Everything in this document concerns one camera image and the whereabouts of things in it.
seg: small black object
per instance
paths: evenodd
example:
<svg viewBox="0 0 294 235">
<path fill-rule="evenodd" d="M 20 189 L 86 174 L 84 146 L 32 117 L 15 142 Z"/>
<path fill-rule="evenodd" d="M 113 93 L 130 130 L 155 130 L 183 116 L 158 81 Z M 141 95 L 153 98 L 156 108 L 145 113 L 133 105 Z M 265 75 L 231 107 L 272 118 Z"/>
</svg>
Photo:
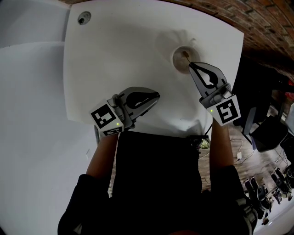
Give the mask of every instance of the small black object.
<svg viewBox="0 0 294 235">
<path fill-rule="evenodd" d="M 210 71 L 208 69 L 205 69 L 203 67 L 200 67 L 200 66 L 198 66 L 197 64 L 195 64 L 193 62 L 189 64 L 189 67 L 194 70 L 194 72 L 198 75 L 200 81 L 203 83 L 203 85 L 206 88 L 209 88 L 209 89 L 214 88 L 215 85 L 218 83 L 217 75 L 214 72 L 212 72 L 212 71 Z M 212 84 L 208 84 L 208 85 L 206 84 L 206 82 L 203 80 L 203 78 L 201 77 L 200 73 L 198 72 L 198 69 L 200 71 L 202 71 L 203 73 L 206 73 L 209 76 L 209 81 L 213 85 Z"/>
<path fill-rule="evenodd" d="M 278 188 L 281 190 L 282 193 L 284 194 L 289 193 L 288 186 L 281 179 L 276 180 L 276 185 L 278 186 Z"/>
<path fill-rule="evenodd" d="M 264 186 L 259 186 L 257 188 L 257 198 L 259 201 L 262 201 L 263 199 L 265 199 L 266 197 L 266 190 L 264 188 Z"/>
<path fill-rule="evenodd" d="M 285 178 L 284 178 L 282 172 L 280 172 L 280 168 L 277 168 L 277 169 L 276 169 L 276 174 L 278 175 L 278 177 L 280 177 L 280 179 L 281 179 L 282 181 L 285 181 Z"/>
<path fill-rule="evenodd" d="M 126 98 L 126 101 L 127 101 L 126 104 L 128 105 L 128 107 L 132 109 L 136 109 L 156 97 L 160 97 L 158 92 L 154 92 L 154 93 L 133 92 L 133 93 L 130 93 L 128 97 Z"/>
<path fill-rule="evenodd" d="M 85 19 L 84 19 L 84 18 L 80 18 L 80 19 L 79 19 L 79 23 L 80 23 L 80 24 L 83 24 L 84 22 L 85 22 Z"/>
<path fill-rule="evenodd" d="M 191 146 L 195 147 L 198 151 L 204 139 L 209 139 L 208 135 L 190 135 L 187 137 Z"/>
<path fill-rule="evenodd" d="M 275 149 L 287 136 L 288 128 L 277 118 L 269 116 L 251 134 L 258 152 Z"/>
<path fill-rule="evenodd" d="M 256 182 L 256 180 L 255 180 L 254 177 L 251 178 L 250 183 L 251 183 L 251 185 L 253 187 L 253 190 L 256 192 L 257 189 L 258 189 L 258 184 L 257 184 L 257 182 Z"/>
<path fill-rule="evenodd" d="M 271 178 L 272 178 L 272 180 L 273 180 L 274 182 L 277 181 L 277 176 L 276 176 L 275 174 L 272 174 L 272 175 L 271 175 Z"/>
</svg>

